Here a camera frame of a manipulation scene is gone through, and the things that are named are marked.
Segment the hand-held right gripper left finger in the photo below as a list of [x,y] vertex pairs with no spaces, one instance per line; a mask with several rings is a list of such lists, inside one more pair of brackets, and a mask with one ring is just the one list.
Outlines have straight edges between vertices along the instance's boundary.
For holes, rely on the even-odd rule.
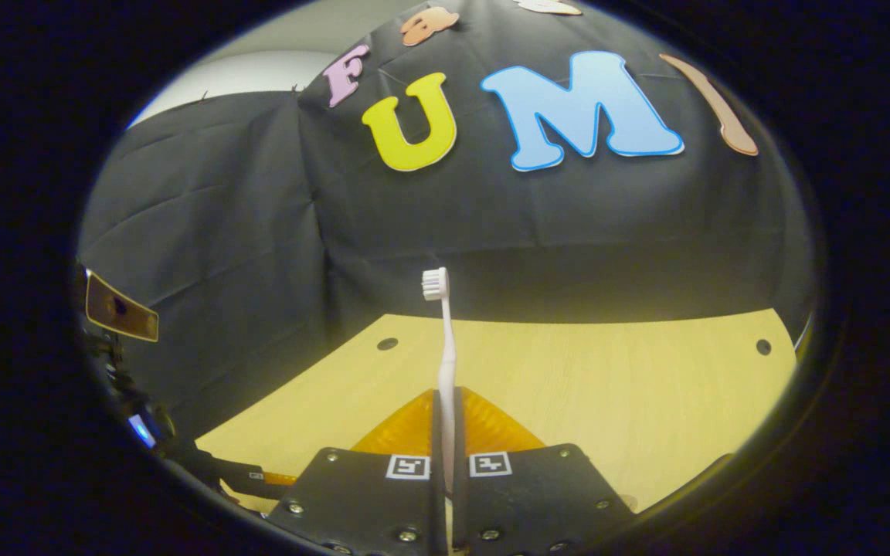
[[444,555],[438,394],[431,404],[418,419],[430,434],[424,455],[322,448],[268,515],[270,524],[325,554]]

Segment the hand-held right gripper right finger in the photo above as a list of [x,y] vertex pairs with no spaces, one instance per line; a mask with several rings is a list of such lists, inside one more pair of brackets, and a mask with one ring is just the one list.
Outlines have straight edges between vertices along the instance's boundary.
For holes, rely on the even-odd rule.
[[455,394],[452,545],[466,555],[579,555],[636,520],[582,448],[525,448],[524,429]]

